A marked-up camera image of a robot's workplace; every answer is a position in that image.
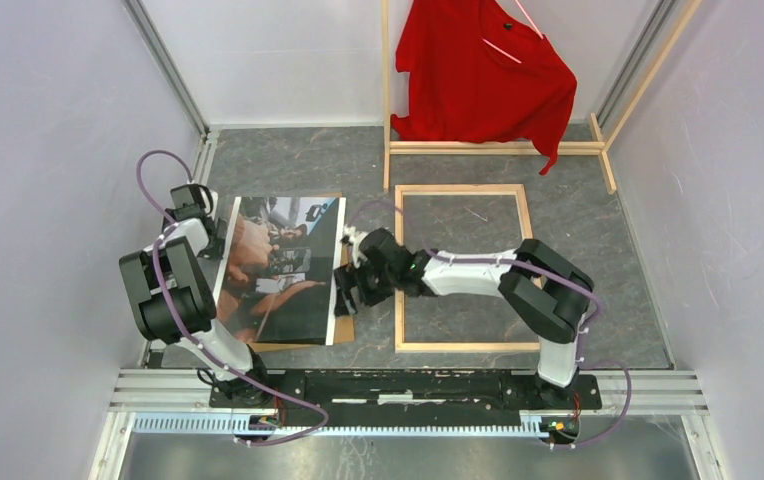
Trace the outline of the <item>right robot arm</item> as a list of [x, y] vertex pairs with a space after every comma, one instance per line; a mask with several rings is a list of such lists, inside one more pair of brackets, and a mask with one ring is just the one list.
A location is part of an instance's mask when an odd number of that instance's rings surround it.
[[358, 305], [375, 306], [395, 293], [501, 298], [538, 339], [538, 400], [560, 408], [575, 396], [578, 337], [588, 315], [602, 303], [593, 280], [547, 244], [526, 239], [515, 249], [493, 254], [411, 251], [387, 229], [361, 232], [352, 227], [341, 241], [350, 258], [333, 271], [336, 314], [353, 314]]

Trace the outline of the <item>printed photo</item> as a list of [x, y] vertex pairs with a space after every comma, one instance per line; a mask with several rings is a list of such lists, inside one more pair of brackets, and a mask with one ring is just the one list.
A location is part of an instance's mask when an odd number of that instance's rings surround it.
[[353, 340], [351, 317], [335, 313], [345, 208], [338, 193], [234, 199], [214, 288], [232, 337], [260, 351]]

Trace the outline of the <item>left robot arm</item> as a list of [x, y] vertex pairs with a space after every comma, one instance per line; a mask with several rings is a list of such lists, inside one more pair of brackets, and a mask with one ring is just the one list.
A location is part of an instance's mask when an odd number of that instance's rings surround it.
[[217, 306], [198, 259], [223, 255], [227, 224], [215, 219], [217, 194], [200, 184], [171, 190], [164, 241], [120, 258], [137, 329], [148, 341], [177, 345], [206, 367], [201, 381], [228, 400], [264, 405], [272, 381], [261, 358], [217, 320]]

